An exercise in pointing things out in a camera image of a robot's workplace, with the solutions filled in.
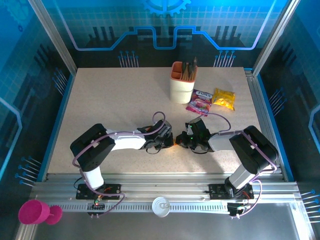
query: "black bracket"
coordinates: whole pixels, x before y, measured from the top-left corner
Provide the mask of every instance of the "black bracket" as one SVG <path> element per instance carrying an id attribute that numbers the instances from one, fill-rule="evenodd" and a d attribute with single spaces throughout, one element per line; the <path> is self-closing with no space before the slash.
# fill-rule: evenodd
<path id="1" fill-rule="evenodd" d="M 118 194 L 121 193 L 121 185 L 120 184 L 107 184 L 105 183 L 101 187 L 97 189 L 100 193 L 105 194 Z M 98 194 L 95 194 L 91 191 L 85 183 L 78 185 L 78 191 L 75 195 L 75 199 L 77 200 L 96 200 L 98 198 Z M 119 200 L 120 196 L 103 196 L 102 200 Z"/>
<path id="2" fill-rule="evenodd" d="M 229 199 L 239 199 L 247 200 L 254 199 L 254 191 L 250 184 L 247 184 L 244 188 L 235 193 L 234 197 L 231 197 L 226 190 L 225 184 L 209 184 L 210 200 L 229 200 Z"/>

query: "glass wall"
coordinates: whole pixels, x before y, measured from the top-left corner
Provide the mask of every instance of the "glass wall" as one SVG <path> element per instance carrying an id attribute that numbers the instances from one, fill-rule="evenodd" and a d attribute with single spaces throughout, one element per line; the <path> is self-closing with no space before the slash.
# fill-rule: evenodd
<path id="1" fill-rule="evenodd" d="M 320 1 L 300 2 L 260 73 L 300 191 L 306 193 L 315 189 L 318 194 L 320 192 L 319 9 Z M 320 225 L 313 224 L 313 226 L 319 238 Z"/>
<path id="2" fill-rule="evenodd" d="M 28 1 L 0 1 L 0 32 L 0 238 L 14 239 L 70 73 Z"/>
<path id="3" fill-rule="evenodd" d="M 251 68 L 286 0 L 44 0 L 77 67 Z"/>

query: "metal floor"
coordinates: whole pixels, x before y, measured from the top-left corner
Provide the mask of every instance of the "metal floor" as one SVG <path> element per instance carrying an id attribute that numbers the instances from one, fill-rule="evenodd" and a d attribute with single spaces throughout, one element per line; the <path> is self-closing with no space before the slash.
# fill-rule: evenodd
<path id="1" fill-rule="evenodd" d="M 241 220 L 210 213 L 110 213 L 91 219 L 65 212 L 56 225 L 39 224 L 34 240 L 298 240 L 286 203 L 258 204 Z"/>

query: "pink cup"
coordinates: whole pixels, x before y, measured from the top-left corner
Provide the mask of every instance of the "pink cup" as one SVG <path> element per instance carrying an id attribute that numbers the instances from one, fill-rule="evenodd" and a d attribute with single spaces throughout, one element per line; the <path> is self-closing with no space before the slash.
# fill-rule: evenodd
<path id="1" fill-rule="evenodd" d="M 39 200 L 27 201 L 19 210 L 18 218 L 22 224 L 40 224 L 50 215 L 49 206 Z"/>

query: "yellow snack bag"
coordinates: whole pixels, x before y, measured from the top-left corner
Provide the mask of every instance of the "yellow snack bag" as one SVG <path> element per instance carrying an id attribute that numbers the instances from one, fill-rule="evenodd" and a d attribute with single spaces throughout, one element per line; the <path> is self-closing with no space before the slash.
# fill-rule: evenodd
<path id="1" fill-rule="evenodd" d="M 236 94 L 232 91 L 223 91 L 216 88 L 212 97 L 212 103 L 220 106 L 227 107 L 228 109 L 235 110 L 234 104 Z"/>

